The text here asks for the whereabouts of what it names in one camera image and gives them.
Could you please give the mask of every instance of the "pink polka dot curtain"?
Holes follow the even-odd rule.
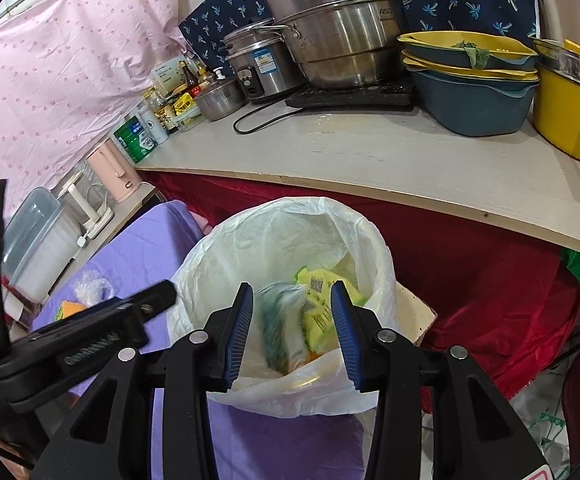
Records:
[[[0,178],[9,217],[51,189],[185,51],[178,0],[48,0],[0,25]]]

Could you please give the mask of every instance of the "countertop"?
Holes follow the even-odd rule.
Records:
[[[179,171],[332,190],[473,219],[580,251],[580,162],[529,123],[468,138],[429,114],[302,112],[246,136],[248,106],[173,135],[139,170]],[[278,103],[246,130],[288,112]]]

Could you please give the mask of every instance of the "blue bowl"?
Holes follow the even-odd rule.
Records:
[[[447,81],[449,83],[460,83],[460,84],[474,83],[477,85],[490,86],[506,92],[517,92],[519,90],[525,90],[528,85],[538,84],[538,79],[536,81],[517,81],[515,79],[501,79],[501,78],[483,79],[448,74],[445,72],[440,72],[439,70],[433,70],[431,68],[420,68],[420,69],[408,68],[408,70],[411,73],[425,72],[428,74],[433,74],[436,78],[442,79],[443,81]]]
[[[472,68],[470,58],[461,50],[449,50],[447,48],[436,48],[432,45],[412,43],[406,43],[405,47],[413,56],[426,61],[460,68]],[[538,56],[523,56],[518,59],[503,59],[502,57],[496,57],[496,54],[490,54],[485,70],[522,70],[531,72],[535,68],[537,58]]]
[[[412,78],[427,110],[448,130],[466,137],[511,134],[521,129],[530,109],[538,81],[502,81],[494,86],[474,79],[440,77],[438,72],[420,70]],[[501,83],[514,83],[513,91]]]

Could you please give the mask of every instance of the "yellow package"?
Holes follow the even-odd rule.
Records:
[[[342,281],[355,305],[363,306],[367,298],[361,295],[350,280],[323,267],[316,270],[303,267],[297,272],[295,278],[297,283],[309,285],[308,300],[303,307],[303,331],[306,345],[311,351],[323,355],[339,345],[330,309],[332,285]]]
[[[64,301],[59,307],[54,320],[59,321],[61,319],[65,319],[67,317],[73,316],[78,312],[81,312],[82,310],[86,310],[85,305],[82,305],[81,303],[74,303],[73,301]]]
[[[181,115],[185,110],[190,108],[195,101],[192,99],[189,93],[185,92],[176,101],[174,101],[174,111],[177,115]]]

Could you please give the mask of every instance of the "pot handle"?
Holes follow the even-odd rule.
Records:
[[[253,27],[253,32],[280,32],[282,30],[291,30],[292,35],[299,40],[301,38],[301,33],[292,25],[259,25],[257,27]]]

